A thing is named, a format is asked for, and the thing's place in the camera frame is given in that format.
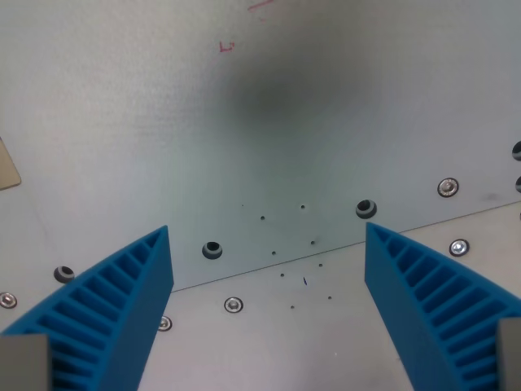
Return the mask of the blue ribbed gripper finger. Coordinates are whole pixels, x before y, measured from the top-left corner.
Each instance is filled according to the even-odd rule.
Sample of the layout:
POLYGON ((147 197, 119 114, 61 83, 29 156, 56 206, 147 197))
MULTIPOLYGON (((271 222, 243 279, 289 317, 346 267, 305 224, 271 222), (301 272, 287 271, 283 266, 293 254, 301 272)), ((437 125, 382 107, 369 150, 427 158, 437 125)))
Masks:
POLYGON ((365 283, 416 390, 497 390, 497 324, 520 299, 461 263, 366 226, 365 283))
POLYGON ((85 270, 2 334, 49 338, 54 390, 136 390, 173 285, 162 226, 85 270))

